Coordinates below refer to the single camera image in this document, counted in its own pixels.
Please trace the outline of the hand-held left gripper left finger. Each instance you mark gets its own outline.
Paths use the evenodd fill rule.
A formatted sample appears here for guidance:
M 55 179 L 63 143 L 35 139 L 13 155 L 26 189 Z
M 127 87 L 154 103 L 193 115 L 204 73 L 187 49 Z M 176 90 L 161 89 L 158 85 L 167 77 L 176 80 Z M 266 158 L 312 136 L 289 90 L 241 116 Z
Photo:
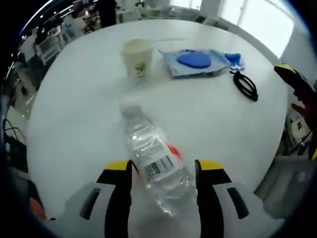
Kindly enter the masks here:
M 76 191 L 65 204 L 63 237 L 128 237 L 132 169 L 130 160 L 111 163 L 96 182 Z

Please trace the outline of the person's left hand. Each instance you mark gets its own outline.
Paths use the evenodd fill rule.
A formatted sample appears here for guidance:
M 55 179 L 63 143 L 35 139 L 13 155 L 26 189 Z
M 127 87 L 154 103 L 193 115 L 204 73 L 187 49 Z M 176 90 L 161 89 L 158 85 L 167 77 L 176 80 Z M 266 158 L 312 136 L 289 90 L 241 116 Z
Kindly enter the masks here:
M 34 198 L 29 198 L 29 204 L 32 212 L 40 219 L 47 220 L 46 212 L 42 205 Z

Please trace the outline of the person's right hand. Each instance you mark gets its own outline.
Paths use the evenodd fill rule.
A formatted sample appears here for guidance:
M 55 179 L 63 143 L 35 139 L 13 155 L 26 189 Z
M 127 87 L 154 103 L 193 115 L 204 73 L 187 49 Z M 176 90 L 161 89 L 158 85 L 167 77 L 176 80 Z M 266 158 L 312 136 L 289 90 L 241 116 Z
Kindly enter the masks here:
M 317 106 L 313 104 L 304 104 L 299 106 L 297 104 L 291 104 L 292 109 L 298 112 L 305 120 L 308 126 L 312 126 L 317 120 Z

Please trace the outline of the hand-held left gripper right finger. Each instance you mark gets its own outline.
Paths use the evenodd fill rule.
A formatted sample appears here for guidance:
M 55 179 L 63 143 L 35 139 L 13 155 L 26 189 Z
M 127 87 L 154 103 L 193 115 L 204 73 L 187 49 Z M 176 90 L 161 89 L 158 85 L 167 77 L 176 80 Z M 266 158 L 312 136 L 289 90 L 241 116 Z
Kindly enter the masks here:
M 220 164 L 196 160 L 195 170 L 202 238 L 269 238 L 277 231 L 263 201 Z

